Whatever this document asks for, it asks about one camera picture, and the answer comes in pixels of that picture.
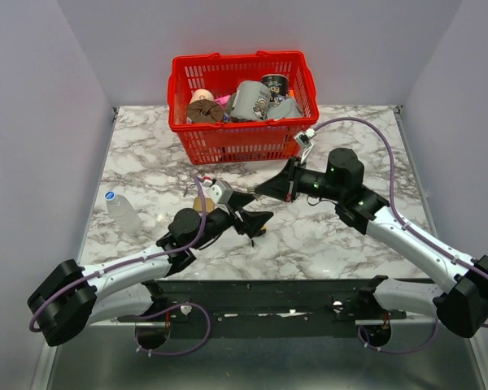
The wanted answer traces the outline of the yellow black padlock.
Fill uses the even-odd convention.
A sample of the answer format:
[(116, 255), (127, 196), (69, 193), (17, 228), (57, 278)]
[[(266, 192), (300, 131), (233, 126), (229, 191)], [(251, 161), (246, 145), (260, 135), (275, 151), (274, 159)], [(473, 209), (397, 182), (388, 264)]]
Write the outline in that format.
[(255, 247), (255, 240), (263, 235), (265, 235), (267, 232), (266, 225), (263, 225), (261, 229), (251, 238), (251, 246)]

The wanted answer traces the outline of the brass padlock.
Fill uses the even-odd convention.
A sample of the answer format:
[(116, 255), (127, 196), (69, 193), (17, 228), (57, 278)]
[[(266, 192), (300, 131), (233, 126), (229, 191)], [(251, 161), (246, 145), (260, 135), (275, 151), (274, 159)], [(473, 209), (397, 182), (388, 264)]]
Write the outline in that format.
[[(184, 192), (183, 192), (183, 197), (186, 197), (186, 195), (188, 194), (188, 192), (191, 188), (195, 188), (194, 182), (188, 183), (186, 185)], [(192, 208), (195, 211), (197, 211), (199, 214), (201, 214), (203, 212), (203, 210), (205, 210), (206, 213), (209, 214), (216, 208), (216, 204), (214, 203), (214, 201), (212, 199), (209, 198), (209, 196), (207, 196), (207, 195), (201, 196), (200, 194), (198, 194), (196, 196), (196, 198), (194, 199), (194, 203), (193, 203)]]

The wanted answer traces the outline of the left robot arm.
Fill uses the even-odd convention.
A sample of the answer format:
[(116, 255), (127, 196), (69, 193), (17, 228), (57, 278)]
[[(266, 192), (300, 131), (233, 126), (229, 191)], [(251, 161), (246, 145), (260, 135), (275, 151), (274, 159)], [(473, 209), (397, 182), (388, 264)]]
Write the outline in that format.
[(76, 337), (91, 322), (102, 301), (134, 285), (167, 278), (195, 260), (194, 250), (233, 228), (254, 238), (273, 217), (271, 211), (242, 207), (213, 211), (179, 210), (168, 232), (140, 253), (96, 266), (80, 266), (75, 260), (61, 262), (27, 300), (32, 313), (28, 329), (40, 332), (49, 346)]

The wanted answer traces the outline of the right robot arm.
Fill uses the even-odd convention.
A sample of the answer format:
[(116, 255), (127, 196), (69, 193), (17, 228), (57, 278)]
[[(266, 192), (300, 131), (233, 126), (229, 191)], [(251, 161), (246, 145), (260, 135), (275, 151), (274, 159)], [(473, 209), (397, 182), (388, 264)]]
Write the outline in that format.
[(366, 187), (363, 178), (356, 153), (338, 148), (329, 153), (324, 172), (290, 158), (255, 193), (284, 202), (300, 194), (333, 201), (345, 225), (388, 245), (434, 282), (425, 288), (385, 279), (359, 296), (363, 316), (374, 319), (386, 310), (403, 310), (435, 317), (457, 336), (474, 336), (488, 319), (488, 256), (476, 259), (397, 217), (391, 203)]

